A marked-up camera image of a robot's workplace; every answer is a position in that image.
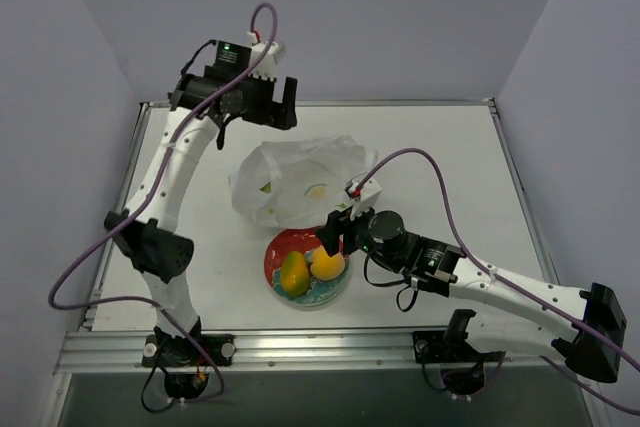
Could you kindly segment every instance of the white table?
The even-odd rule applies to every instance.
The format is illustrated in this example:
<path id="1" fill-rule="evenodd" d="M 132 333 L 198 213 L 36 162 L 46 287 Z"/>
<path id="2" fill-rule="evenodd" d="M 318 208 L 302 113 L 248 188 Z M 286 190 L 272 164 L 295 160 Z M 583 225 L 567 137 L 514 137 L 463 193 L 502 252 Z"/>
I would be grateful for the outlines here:
<path id="1" fill-rule="evenodd" d="M 325 306 L 294 309 L 269 288 L 263 274 L 265 248 L 278 230 L 259 228 L 231 209 L 229 174 L 262 141 L 301 140 L 348 133 L 378 149 L 380 158 L 402 147 L 420 147 L 439 163 L 458 230 L 481 258 L 542 279 L 522 208 L 486 105 L 301 106 L 298 127 L 281 132 L 248 123 L 231 124 L 222 152 L 211 145 L 193 177 L 177 233 L 195 242 L 187 273 L 193 304 L 207 330 L 351 329 L 442 326 L 457 308 L 505 315 L 472 302 L 421 293 L 409 313 L 394 302 L 396 289 L 376 289 L 362 276 L 362 254 L 354 254 L 343 292 Z M 153 109 L 133 175 L 136 188 L 162 135 L 166 109 Z M 435 175 L 421 157 L 407 155 L 376 179 L 383 187 L 377 209 L 400 213 L 408 230 L 455 243 Z M 372 279 L 393 274 L 370 268 Z M 102 297 L 148 295 L 146 284 L 117 249 L 107 264 Z M 93 331 L 149 331 L 155 312 L 146 305 L 101 305 Z"/>

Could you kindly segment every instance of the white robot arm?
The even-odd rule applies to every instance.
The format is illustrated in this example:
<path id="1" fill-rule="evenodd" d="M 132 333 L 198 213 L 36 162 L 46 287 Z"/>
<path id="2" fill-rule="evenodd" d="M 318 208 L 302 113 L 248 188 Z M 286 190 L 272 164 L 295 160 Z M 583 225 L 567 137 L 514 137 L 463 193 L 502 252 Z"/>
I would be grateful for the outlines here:
<path id="1" fill-rule="evenodd" d="M 425 291 L 473 300 L 512 314 L 489 316 L 456 310 L 440 339 L 441 348 L 542 356 L 562 360 L 574 372 L 598 382 L 617 380 L 620 356 L 610 345 L 522 293 L 533 294 L 621 347 L 626 319 L 613 290 L 600 284 L 586 291 L 542 282 L 472 259 L 459 247 L 408 232 L 399 214 L 375 212 L 381 188 L 370 176 L 362 185 L 347 185 L 352 205 L 329 214 L 326 225 L 316 230 L 329 255 L 339 251 L 340 238 L 344 255 L 355 250 L 366 252 L 365 269 L 372 261 L 402 276 L 402 280 L 376 286 L 406 284 L 414 291 L 410 307 L 418 292 Z"/>
<path id="2" fill-rule="evenodd" d="M 249 39 L 251 47 L 211 41 L 217 44 L 214 64 L 206 66 L 202 76 L 183 75 L 171 94 L 172 107 L 163 137 L 142 183 L 123 212 L 109 212 L 105 219 L 105 227 L 110 230 L 148 200 L 166 151 L 172 149 L 156 195 L 114 241 L 122 253 L 131 259 L 133 267 L 141 272 L 149 286 L 151 298 L 194 337 L 199 335 L 200 322 L 191 303 L 185 272 L 194 246 L 191 240 L 174 232 L 178 226 L 182 200 L 198 162 L 212 140 L 217 138 L 218 148 L 222 149 L 225 128 L 236 118 L 282 130 L 294 127 L 297 122 L 295 79 L 285 80 L 281 103 L 272 100 L 276 66 L 284 55 L 284 45 L 273 42 L 245 80 L 219 98 L 202 115 L 193 118 L 178 136 L 174 135 L 195 106 L 257 61 L 267 43 L 260 41 L 255 32 L 249 33 Z M 158 339 L 168 336 L 181 343 L 181 333 L 160 312 L 157 313 L 154 330 Z"/>

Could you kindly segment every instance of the white plastic bag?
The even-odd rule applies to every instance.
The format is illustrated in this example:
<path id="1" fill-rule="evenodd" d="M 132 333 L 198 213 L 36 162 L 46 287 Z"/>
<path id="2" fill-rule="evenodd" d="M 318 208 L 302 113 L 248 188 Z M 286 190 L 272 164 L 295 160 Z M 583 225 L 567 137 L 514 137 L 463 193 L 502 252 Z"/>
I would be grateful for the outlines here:
<path id="1" fill-rule="evenodd" d="M 316 227 L 343 208 L 346 183 L 377 157 L 349 135 L 263 142 L 229 177 L 231 205 L 260 226 Z"/>

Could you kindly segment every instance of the white wall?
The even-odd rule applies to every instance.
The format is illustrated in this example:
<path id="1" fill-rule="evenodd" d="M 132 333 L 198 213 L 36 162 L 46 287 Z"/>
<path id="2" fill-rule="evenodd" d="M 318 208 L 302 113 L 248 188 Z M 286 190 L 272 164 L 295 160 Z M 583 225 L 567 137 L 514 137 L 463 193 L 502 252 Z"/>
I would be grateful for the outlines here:
<path id="1" fill-rule="evenodd" d="M 260 1 L 85 0 L 140 100 L 164 98 L 204 40 L 245 42 Z M 547 2 L 269 1 L 306 100 L 495 96 Z"/>
<path id="2" fill-rule="evenodd" d="M 498 107 L 561 279 L 613 287 L 639 357 L 640 0 L 550 0 Z M 606 392 L 639 389 L 624 365 Z"/>
<path id="3" fill-rule="evenodd" d="M 47 292 L 101 233 L 137 106 L 82 0 L 0 0 L 0 423 L 35 423 L 65 329 Z M 96 259 L 61 300 L 86 298 Z"/>

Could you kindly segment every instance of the plate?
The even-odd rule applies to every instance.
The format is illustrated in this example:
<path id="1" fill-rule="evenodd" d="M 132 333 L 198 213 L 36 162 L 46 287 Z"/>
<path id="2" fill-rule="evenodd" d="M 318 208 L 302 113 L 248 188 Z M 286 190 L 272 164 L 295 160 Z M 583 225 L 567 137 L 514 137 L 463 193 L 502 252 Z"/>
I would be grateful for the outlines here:
<path id="1" fill-rule="evenodd" d="M 344 259 L 345 267 L 338 277 L 329 281 L 321 281 L 312 275 L 309 290 L 298 297 L 292 297 L 287 294 L 280 285 L 280 266 L 289 252 L 293 250 L 303 252 L 307 263 L 309 263 L 311 252 L 321 245 L 322 243 L 313 233 L 313 229 L 288 229 L 274 237 L 264 254 L 264 276 L 269 286 L 278 296 L 292 304 L 303 307 L 316 307 L 326 304 L 338 295 L 349 277 L 348 258 Z"/>

